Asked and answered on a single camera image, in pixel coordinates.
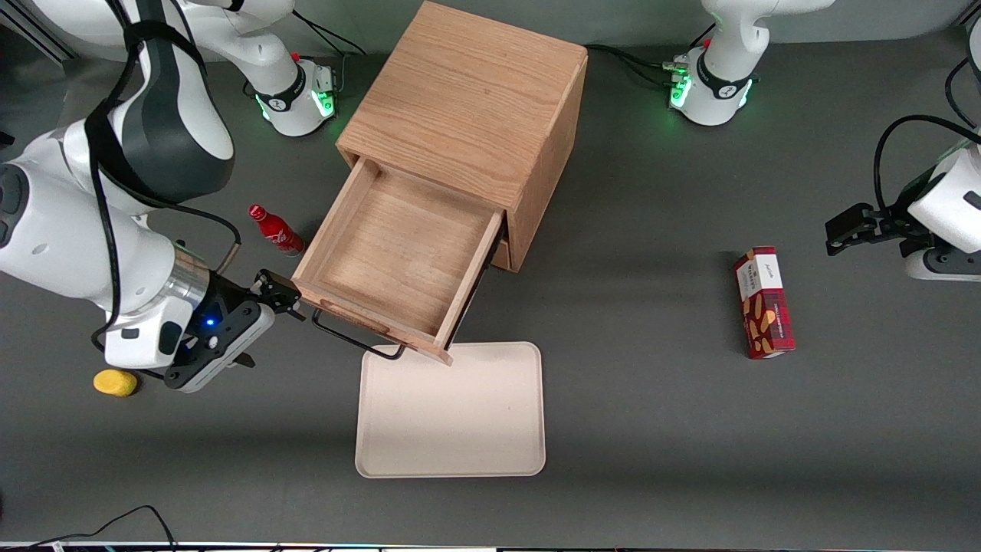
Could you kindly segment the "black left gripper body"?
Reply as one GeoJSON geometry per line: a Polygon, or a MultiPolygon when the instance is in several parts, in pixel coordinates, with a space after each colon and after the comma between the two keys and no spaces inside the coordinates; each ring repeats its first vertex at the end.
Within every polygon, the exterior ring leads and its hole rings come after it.
{"type": "Polygon", "coordinates": [[[922,172],[909,182],[889,206],[889,234],[893,237],[928,237],[934,234],[911,213],[911,207],[935,188],[943,173],[935,170],[922,172]]]}

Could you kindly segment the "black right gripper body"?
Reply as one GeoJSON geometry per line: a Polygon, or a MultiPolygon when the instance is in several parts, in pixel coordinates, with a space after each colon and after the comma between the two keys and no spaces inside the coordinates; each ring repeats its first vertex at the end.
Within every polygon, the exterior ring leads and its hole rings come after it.
{"type": "Polygon", "coordinates": [[[192,312],[176,350],[177,370],[200,370],[214,360],[230,363],[257,335],[263,310],[255,294],[225,277],[212,276],[203,302],[192,312]]]}

